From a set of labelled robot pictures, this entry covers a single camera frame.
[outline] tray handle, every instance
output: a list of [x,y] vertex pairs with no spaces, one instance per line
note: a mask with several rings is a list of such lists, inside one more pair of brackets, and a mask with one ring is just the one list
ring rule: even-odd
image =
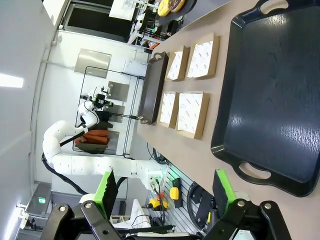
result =
[[304,6],[312,4],[314,5],[314,0],[286,0],[286,2],[288,3],[287,8],[275,8],[271,10],[269,13],[264,14],[261,11],[261,6],[268,1],[269,0],[259,0],[252,9],[243,12],[239,16],[246,22],[259,19],[263,16],[273,15],[274,13],[287,12]]
[[272,172],[271,171],[269,171],[269,170],[267,170],[267,169],[265,169],[265,168],[263,168],[261,166],[258,166],[258,165],[255,165],[255,164],[252,164],[252,163],[248,162],[254,169],[270,173],[270,177],[268,177],[268,178],[256,178],[256,177],[253,177],[253,176],[250,176],[250,175],[246,174],[244,171],[242,171],[240,169],[240,165],[243,164],[243,163],[244,162],[241,162],[238,165],[232,165],[233,170],[235,171],[235,173],[240,178],[242,178],[243,180],[245,180],[247,182],[253,183],[253,184],[264,185],[264,184],[269,184],[270,183],[270,179],[272,178]]
[[151,58],[149,60],[149,63],[153,64],[155,62],[157,62],[158,60],[162,59],[164,57],[164,54],[166,54],[166,52],[156,52],[154,55],[153,55],[153,58]]

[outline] ceiling light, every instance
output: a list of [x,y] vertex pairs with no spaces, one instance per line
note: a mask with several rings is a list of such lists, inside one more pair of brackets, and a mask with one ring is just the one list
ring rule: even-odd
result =
[[0,73],[0,87],[22,88],[24,79]]

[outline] wooden table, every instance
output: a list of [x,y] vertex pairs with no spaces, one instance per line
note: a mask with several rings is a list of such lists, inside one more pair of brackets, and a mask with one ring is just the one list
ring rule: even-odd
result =
[[206,80],[166,81],[163,87],[164,91],[211,93],[202,139],[190,139],[177,134],[174,129],[157,124],[139,124],[137,131],[151,146],[207,191],[212,193],[215,169],[225,169],[234,190],[247,193],[254,204],[272,200],[279,205],[292,239],[320,239],[320,184],[312,194],[303,198],[272,186],[251,184],[238,177],[230,165],[215,158],[210,150],[225,73],[230,23],[234,16],[252,8],[256,2],[257,0],[232,0],[183,28],[154,50],[170,52],[181,45],[190,46],[201,36],[212,32],[220,36],[215,77]]

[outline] black cable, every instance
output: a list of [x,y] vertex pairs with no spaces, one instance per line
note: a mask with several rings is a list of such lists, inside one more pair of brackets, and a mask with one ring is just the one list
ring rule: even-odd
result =
[[[140,222],[136,225],[142,224],[142,223],[149,223],[148,221]],[[115,230],[119,234],[137,234],[137,233],[158,233],[158,232],[165,232],[167,233],[168,230],[172,230],[175,226],[174,225],[164,225],[164,226],[149,226],[149,227],[137,227],[137,228],[129,228],[129,229],[123,229],[123,228],[116,228]]]
[[142,217],[142,216],[148,216],[150,218],[150,215],[148,215],[148,214],[141,214],[139,216],[136,216],[135,219],[133,220],[131,226],[135,223],[135,221],[137,220],[138,217]]
[[77,184],[75,184],[70,178],[66,177],[63,174],[60,174],[58,172],[56,172],[56,170],[54,170],[48,163],[46,156],[44,153],[42,153],[42,163],[44,164],[45,168],[50,171],[51,173],[53,173],[54,175],[58,176],[62,181],[66,182],[67,184],[70,184],[78,193],[82,194],[82,195],[86,195],[88,194],[86,191],[82,190],[81,187],[79,187]]
[[134,227],[134,226],[137,226],[137,225],[139,225],[139,224],[143,224],[143,223],[150,223],[150,222],[148,222],[148,221],[142,221],[142,222],[137,223],[137,224],[135,224],[135,225],[131,225],[131,227]]
[[90,101],[89,101],[89,100],[87,100],[87,101],[85,101],[85,102],[84,102],[84,104],[83,104],[84,108],[85,108],[87,111],[89,111],[90,113],[92,113],[93,115],[95,115],[95,118],[96,118],[96,124],[98,124],[98,122],[99,122],[99,118],[98,118],[97,114],[96,114],[96,113],[94,113],[93,111],[89,110],[89,109],[86,107],[86,102],[90,102]]
[[84,83],[85,83],[85,78],[86,78],[86,73],[87,73],[87,67],[85,68],[84,74],[83,74],[83,79],[82,79],[82,85],[81,85],[81,90],[80,90],[80,95],[82,94],[82,89],[84,88]]
[[116,188],[119,189],[120,185],[123,183],[124,180],[126,180],[127,177],[122,176],[119,178],[119,180],[116,182]]
[[155,160],[154,156],[151,154],[150,150],[149,150],[149,144],[146,143],[146,148],[148,149],[148,153],[150,154],[150,156]]
[[158,163],[158,164],[161,164],[161,165],[167,165],[168,162],[167,162],[167,159],[160,154],[160,156],[157,155],[157,150],[153,147],[152,148],[152,154],[149,150],[149,144],[146,143],[146,148],[148,149],[148,153],[149,155]]
[[159,201],[160,201],[160,205],[161,205],[161,210],[163,211],[163,215],[162,215],[162,224],[166,224],[166,215],[165,215],[165,206],[164,206],[164,203],[162,201],[162,198],[159,194],[159,192],[157,191],[157,189],[153,189],[153,191],[158,195],[159,197]]
[[[84,134],[84,130],[81,131],[80,133],[78,133],[77,135],[73,136],[73,137],[70,137],[68,138],[67,140],[63,141],[60,143],[60,147],[66,145],[67,143],[70,143],[71,141],[77,139],[78,137],[82,136]],[[66,177],[65,175],[63,174],[60,174],[58,173],[56,170],[54,170],[48,163],[47,159],[46,159],[46,156],[44,153],[42,153],[42,157],[41,157],[41,161],[42,163],[44,164],[45,168],[53,173],[54,175],[56,175],[57,177],[59,177],[62,181],[66,182],[67,184],[70,184],[79,194],[82,194],[82,195],[86,195],[88,194],[86,191],[84,191],[79,185],[77,185],[75,182],[73,182],[70,178]]]

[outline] white robotic arm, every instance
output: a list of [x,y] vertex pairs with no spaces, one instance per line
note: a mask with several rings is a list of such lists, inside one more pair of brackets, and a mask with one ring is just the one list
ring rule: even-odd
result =
[[58,121],[44,133],[42,143],[46,160],[53,164],[55,171],[63,175],[103,175],[113,170],[114,175],[127,178],[138,178],[148,190],[158,189],[159,182],[164,178],[163,168],[152,160],[131,160],[113,156],[76,156],[62,153],[60,142],[65,137],[73,137],[87,132],[88,128],[99,123],[99,117],[94,112],[94,104],[85,101],[79,106],[79,114],[85,125],[74,127],[66,121]]

